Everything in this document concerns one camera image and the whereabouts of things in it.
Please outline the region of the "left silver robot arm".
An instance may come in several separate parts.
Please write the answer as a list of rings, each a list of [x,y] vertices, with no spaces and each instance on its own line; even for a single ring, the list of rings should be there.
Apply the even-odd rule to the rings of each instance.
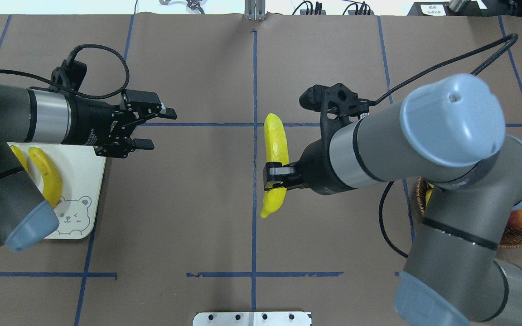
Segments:
[[[157,93],[119,91],[110,105],[70,91],[0,84],[0,247],[19,252],[45,239],[60,226],[53,204],[31,179],[10,143],[91,146],[95,155],[126,158],[153,150],[149,139],[133,138],[148,120],[175,120]]]

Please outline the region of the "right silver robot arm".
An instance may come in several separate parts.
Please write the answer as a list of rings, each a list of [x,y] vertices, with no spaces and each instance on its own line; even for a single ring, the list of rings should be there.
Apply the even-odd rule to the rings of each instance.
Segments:
[[[488,85],[456,74],[376,113],[342,83],[300,97],[321,138],[298,161],[268,158],[265,192],[332,195],[419,176],[434,185],[398,277],[394,309],[412,326],[522,326],[522,267],[497,260],[522,208],[522,141]]]

